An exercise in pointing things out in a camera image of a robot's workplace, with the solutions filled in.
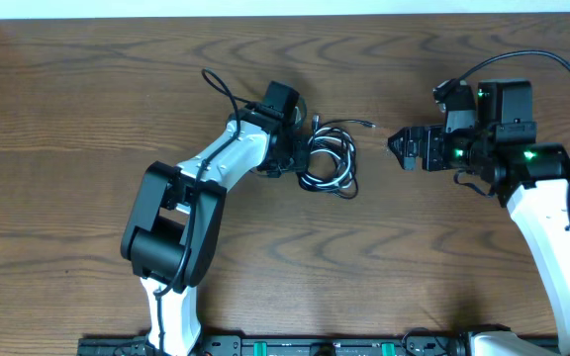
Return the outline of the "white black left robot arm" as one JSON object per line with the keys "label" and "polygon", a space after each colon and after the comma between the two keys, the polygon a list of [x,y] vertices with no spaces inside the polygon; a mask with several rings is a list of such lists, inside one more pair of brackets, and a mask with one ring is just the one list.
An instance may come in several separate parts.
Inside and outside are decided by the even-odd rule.
{"label": "white black left robot arm", "polygon": [[188,355],[201,334],[197,287],[212,263],[229,190],[250,170],[287,152],[305,117],[279,120],[243,109],[193,158],[145,171],[120,252],[145,289],[147,355]]}

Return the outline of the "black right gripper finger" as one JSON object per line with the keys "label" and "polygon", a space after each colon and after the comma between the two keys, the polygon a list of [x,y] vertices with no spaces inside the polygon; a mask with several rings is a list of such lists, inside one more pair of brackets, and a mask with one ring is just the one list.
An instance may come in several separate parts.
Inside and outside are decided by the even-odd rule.
{"label": "black right gripper finger", "polygon": [[390,148],[418,148],[422,135],[422,127],[404,127],[388,138],[388,146]]}
{"label": "black right gripper finger", "polygon": [[414,171],[417,166],[417,159],[420,154],[417,151],[406,149],[392,149],[392,152],[398,159],[402,169],[407,171]]}

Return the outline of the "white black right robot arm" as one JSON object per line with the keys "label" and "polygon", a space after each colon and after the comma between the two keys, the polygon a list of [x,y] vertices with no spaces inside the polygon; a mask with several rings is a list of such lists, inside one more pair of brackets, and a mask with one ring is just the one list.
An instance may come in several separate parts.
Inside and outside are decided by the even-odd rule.
{"label": "white black right robot arm", "polygon": [[405,170],[455,170],[479,177],[516,224],[531,252],[554,315],[558,349],[570,355],[570,158],[535,133],[408,127],[388,148]]}

